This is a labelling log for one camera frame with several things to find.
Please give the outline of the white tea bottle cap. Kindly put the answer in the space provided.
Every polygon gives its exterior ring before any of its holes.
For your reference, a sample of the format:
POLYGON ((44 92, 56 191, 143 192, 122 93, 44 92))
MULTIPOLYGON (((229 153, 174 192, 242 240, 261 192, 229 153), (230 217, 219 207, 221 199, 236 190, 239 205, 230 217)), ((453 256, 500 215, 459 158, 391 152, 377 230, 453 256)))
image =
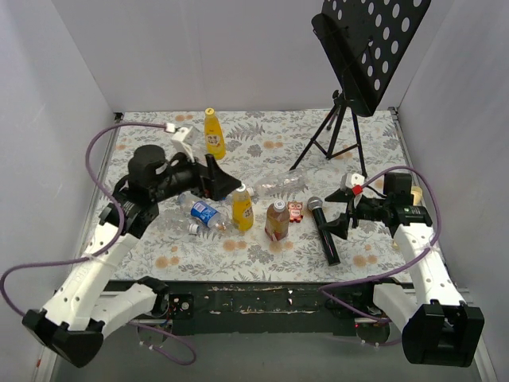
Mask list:
POLYGON ((274 209, 276 211, 283 211, 286 208, 286 203, 283 200, 276 200, 274 202, 274 209))

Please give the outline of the brown tea bottle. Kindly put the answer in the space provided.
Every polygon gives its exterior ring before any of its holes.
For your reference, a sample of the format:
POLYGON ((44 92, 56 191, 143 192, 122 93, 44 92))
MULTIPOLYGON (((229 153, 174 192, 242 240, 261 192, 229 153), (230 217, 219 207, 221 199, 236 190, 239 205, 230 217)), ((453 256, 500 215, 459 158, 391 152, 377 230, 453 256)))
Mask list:
POLYGON ((279 212, 274 209, 274 203, 266 212, 265 233, 272 241, 279 241, 287 237, 289 230, 289 210, 279 212))

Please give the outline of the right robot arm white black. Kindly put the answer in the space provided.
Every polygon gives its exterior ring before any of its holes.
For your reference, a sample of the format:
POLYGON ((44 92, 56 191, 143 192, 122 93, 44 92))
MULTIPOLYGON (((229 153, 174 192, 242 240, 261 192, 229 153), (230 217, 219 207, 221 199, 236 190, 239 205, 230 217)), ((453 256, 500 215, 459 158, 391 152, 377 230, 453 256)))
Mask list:
POLYGON ((471 365, 484 327, 478 307, 470 306, 456 289, 436 242, 441 231, 438 217, 414 204, 411 192, 413 170, 396 166, 382 172, 382 198, 369 198, 363 189, 369 184, 358 173, 345 174, 329 202, 347 205, 345 212, 321 229, 346 239, 348 229, 361 220, 383 223, 405 260, 415 296, 411 298, 396 284, 384 283, 385 273, 373 277, 374 288, 363 292, 361 310, 369 316, 382 312, 402 335, 402 348, 412 364, 468 367, 471 365))

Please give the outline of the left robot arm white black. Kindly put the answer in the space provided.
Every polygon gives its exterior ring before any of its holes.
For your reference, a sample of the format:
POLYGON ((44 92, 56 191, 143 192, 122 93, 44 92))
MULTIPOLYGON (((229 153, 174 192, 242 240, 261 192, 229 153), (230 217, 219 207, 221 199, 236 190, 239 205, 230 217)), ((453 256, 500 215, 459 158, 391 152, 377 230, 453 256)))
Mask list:
POLYGON ((90 363, 103 341, 132 319, 168 312, 169 287, 149 276, 109 302, 99 302, 122 259, 158 216, 159 203, 184 192, 220 201, 241 185, 210 154, 204 163, 181 152, 168 159, 156 145, 137 148, 127 169, 77 265, 42 308, 28 310, 22 319, 42 345, 77 368, 90 363))

